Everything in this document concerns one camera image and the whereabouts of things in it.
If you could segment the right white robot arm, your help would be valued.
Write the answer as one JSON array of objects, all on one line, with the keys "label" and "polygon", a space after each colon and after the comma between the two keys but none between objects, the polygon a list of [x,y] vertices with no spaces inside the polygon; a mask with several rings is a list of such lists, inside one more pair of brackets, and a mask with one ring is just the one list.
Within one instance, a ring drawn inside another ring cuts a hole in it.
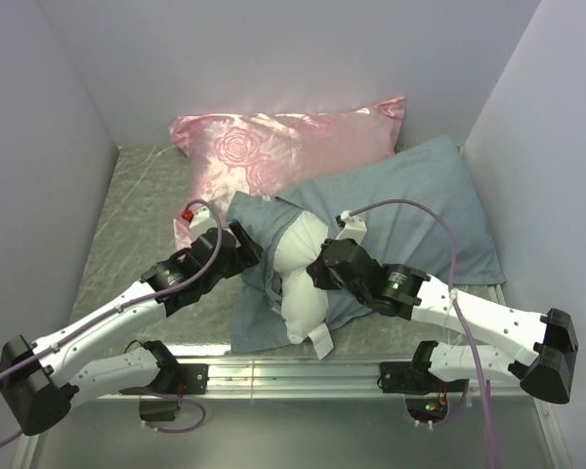
[{"label": "right white robot arm", "polygon": [[390,318],[437,325],[474,338],[474,346],[421,342],[410,362],[382,362],[385,393],[457,392],[469,380],[516,383],[556,405],[570,401],[579,343],[570,314],[526,312],[464,291],[402,264],[381,265],[351,239],[327,240],[307,272],[321,290],[350,293]]}]

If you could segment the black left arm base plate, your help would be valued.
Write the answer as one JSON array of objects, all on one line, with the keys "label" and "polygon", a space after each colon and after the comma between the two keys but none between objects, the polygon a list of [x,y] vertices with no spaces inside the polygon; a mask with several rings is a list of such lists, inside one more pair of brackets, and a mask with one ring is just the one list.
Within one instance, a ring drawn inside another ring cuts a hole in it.
[{"label": "black left arm base plate", "polygon": [[204,395],[208,380],[209,365],[207,363],[180,363],[175,367],[171,389],[176,396]]}]

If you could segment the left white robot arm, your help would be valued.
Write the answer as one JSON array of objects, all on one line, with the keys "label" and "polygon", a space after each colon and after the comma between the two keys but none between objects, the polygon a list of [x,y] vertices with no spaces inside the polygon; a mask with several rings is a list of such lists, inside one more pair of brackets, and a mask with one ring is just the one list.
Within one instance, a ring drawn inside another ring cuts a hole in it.
[{"label": "left white robot arm", "polygon": [[197,303],[216,284],[256,266],[262,247],[233,221],[152,265],[95,312],[33,341],[17,336],[0,358],[0,394],[27,436],[39,435],[75,407],[100,396],[135,392],[178,398],[188,375],[160,341],[100,360],[113,341]]}]

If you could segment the white pillow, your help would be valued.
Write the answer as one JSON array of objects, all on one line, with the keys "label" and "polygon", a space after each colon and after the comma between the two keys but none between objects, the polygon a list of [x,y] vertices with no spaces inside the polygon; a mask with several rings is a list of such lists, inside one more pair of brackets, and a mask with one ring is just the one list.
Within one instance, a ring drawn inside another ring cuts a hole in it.
[{"label": "white pillow", "polygon": [[309,339],[320,360],[334,348],[326,325],[328,296],[314,286],[307,267],[317,259],[327,234],[326,224],[309,211],[301,212],[279,239],[272,263],[281,280],[280,315],[287,337],[293,344]]}]

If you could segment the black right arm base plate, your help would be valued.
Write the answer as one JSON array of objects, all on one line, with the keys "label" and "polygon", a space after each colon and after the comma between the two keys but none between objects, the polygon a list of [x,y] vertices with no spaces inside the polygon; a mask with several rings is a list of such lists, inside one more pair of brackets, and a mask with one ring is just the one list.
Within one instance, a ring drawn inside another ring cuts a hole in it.
[{"label": "black right arm base plate", "polygon": [[466,379],[443,380],[430,371],[429,362],[380,362],[377,386],[384,394],[426,396],[439,392],[462,392]]}]

